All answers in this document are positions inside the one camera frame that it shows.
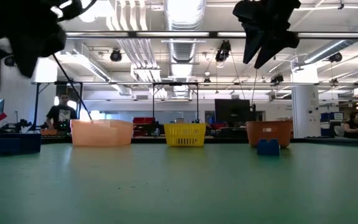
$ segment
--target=white pillar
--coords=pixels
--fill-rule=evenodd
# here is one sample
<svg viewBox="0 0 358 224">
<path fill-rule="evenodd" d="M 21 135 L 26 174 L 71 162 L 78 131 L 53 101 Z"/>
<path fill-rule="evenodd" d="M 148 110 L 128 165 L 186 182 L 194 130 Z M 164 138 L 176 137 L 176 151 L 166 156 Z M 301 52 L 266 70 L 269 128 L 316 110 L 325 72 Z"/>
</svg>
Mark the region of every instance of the white pillar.
<svg viewBox="0 0 358 224">
<path fill-rule="evenodd" d="M 294 138 L 321 136 L 317 86 L 292 88 Z"/>
</svg>

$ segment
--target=blue block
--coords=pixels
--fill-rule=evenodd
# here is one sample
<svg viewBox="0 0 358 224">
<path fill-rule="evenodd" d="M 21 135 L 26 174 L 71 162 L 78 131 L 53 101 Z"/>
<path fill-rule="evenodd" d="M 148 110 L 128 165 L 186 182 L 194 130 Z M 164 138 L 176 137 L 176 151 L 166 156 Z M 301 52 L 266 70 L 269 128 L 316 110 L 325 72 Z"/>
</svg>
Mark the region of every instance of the blue block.
<svg viewBox="0 0 358 224">
<path fill-rule="evenodd" d="M 261 139 L 258 142 L 257 154 L 260 156 L 279 156 L 280 145 L 277 139 Z"/>
<path fill-rule="evenodd" d="M 0 134 L 0 155 L 41 151 L 41 134 Z"/>
</svg>

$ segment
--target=ceiling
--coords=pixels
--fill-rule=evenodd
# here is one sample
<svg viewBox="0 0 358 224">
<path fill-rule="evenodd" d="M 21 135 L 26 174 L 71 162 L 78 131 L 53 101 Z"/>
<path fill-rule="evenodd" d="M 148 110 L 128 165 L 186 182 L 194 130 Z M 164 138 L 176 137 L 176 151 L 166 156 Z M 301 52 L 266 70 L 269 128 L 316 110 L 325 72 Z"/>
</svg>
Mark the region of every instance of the ceiling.
<svg viewBox="0 0 358 224">
<path fill-rule="evenodd" d="M 301 0 L 301 7 L 315 7 L 317 3 L 322 0 Z M 240 22 L 232 15 L 232 6 L 235 1 L 225 0 L 207 0 L 207 8 L 203 20 L 201 30 L 208 31 L 243 31 Z M 325 0 L 318 7 L 339 6 L 340 0 Z M 358 6 L 358 0 L 344 0 L 345 6 Z M 147 25 L 149 30 L 158 31 L 165 30 L 165 19 L 163 9 L 163 1 L 148 0 L 146 1 L 147 8 Z M 289 22 L 291 23 L 290 30 L 294 31 L 349 31 L 351 27 L 358 25 L 358 9 L 342 10 L 328 9 L 316 11 L 294 11 Z M 109 30 L 106 26 L 106 18 L 98 17 L 94 22 L 85 23 L 80 18 L 72 21 L 62 22 L 62 26 L 66 31 L 106 31 Z M 119 48 L 116 39 L 81 39 L 76 40 L 83 42 L 90 49 L 90 57 L 97 61 L 101 67 L 109 72 L 109 75 L 114 77 L 116 81 L 133 82 L 130 76 L 131 62 L 123 55 L 121 62 L 112 62 L 109 59 L 113 48 Z M 270 81 L 270 77 L 276 75 L 278 72 L 282 73 L 285 82 L 290 82 L 290 63 L 284 60 L 290 60 L 296 55 L 308 54 L 324 44 L 329 40 L 301 40 L 297 49 L 284 49 L 276 55 L 275 60 L 271 59 L 258 71 L 253 68 L 253 61 L 246 65 L 242 63 L 242 56 L 244 52 L 245 40 L 231 39 L 232 54 L 225 61 L 223 68 L 216 68 L 214 56 L 216 49 L 219 47 L 222 40 L 207 39 L 204 44 L 198 44 L 196 52 L 196 61 L 190 80 L 198 80 L 202 82 L 205 72 L 210 72 L 210 79 L 215 82 L 237 82 L 238 77 L 240 81 L 253 82 L 256 80 L 262 82 Z M 161 77 L 167 78 L 170 74 L 169 53 L 166 44 L 161 43 L 160 39 L 152 39 L 152 48 L 158 65 L 161 68 Z M 358 43 L 341 51 L 343 60 L 345 61 L 351 57 L 358 55 Z M 335 67 L 329 62 L 318 63 L 318 78 L 320 81 L 327 80 L 342 73 L 351 72 L 358 69 L 358 58 L 344 63 L 341 66 Z M 81 65 L 74 63 L 65 63 L 64 67 L 69 71 L 69 75 L 78 81 L 97 81 L 98 79 L 93 74 L 84 69 Z M 341 81 L 344 82 L 358 82 L 358 74 L 350 76 Z M 108 87 L 93 86 L 92 90 L 112 90 Z M 204 88 L 214 88 L 213 86 L 204 86 Z M 329 89 L 329 87 L 320 87 L 321 89 Z M 344 90 L 351 90 L 352 87 L 345 87 Z"/>
</svg>

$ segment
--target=green table surface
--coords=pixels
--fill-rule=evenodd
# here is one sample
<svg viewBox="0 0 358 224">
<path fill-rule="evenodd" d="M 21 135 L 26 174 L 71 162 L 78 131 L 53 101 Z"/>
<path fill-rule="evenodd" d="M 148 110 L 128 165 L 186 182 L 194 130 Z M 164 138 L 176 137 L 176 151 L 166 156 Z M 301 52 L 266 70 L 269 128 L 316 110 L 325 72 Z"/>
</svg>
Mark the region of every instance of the green table surface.
<svg viewBox="0 0 358 224">
<path fill-rule="evenodd" d="M 358 148 L 42 146 L 0 157 L 0 223 L 357 223 Z"/>
</svg>

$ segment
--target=black t-shirt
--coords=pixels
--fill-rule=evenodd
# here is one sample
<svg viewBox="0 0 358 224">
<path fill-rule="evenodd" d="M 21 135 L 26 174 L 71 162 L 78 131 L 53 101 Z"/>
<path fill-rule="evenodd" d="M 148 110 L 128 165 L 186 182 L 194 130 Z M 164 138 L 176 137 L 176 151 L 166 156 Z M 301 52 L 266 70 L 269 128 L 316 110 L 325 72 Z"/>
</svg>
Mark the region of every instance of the black t-shirt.
<svg viewBox="0 0 358 224">
<path fill-rule="evenodd" d="M 77 119 L 77 115 L 73 108 L 65 105 L 57 105 L 51 107 L 47 118 L 53 119 L 53 127 L 55 129 L 60 129 L 60 124 L 67 123 L 71 119 Z"/>
<path fill-rule="evenodd" d="M 357 129 L 358 128 L 358 124 L 356 122 L 354 122 L 353 120 L 348 121 L 346 124 L 348 124 L 351 129 Z M 345 138 L 358 138 L 358 133 L 347 133 L 347 132 L 345 132 L 344 137 Z"/>
</svg>

